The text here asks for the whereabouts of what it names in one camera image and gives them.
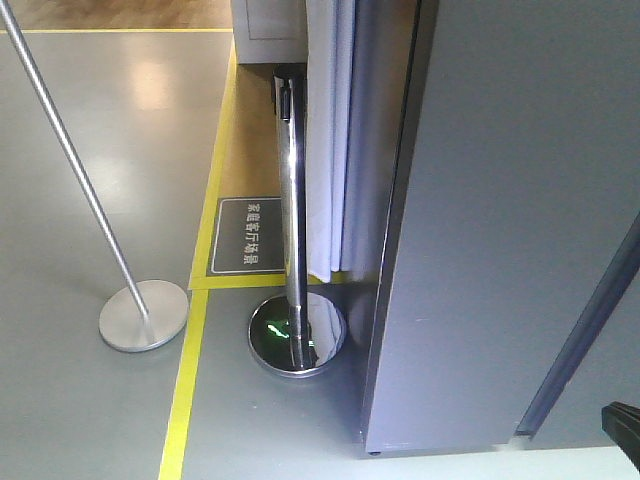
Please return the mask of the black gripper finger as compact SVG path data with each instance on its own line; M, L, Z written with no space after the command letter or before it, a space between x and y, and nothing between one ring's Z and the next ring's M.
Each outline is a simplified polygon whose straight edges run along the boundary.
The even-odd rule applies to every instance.
M639 408L612 402L601 409L601 427L639 470Z

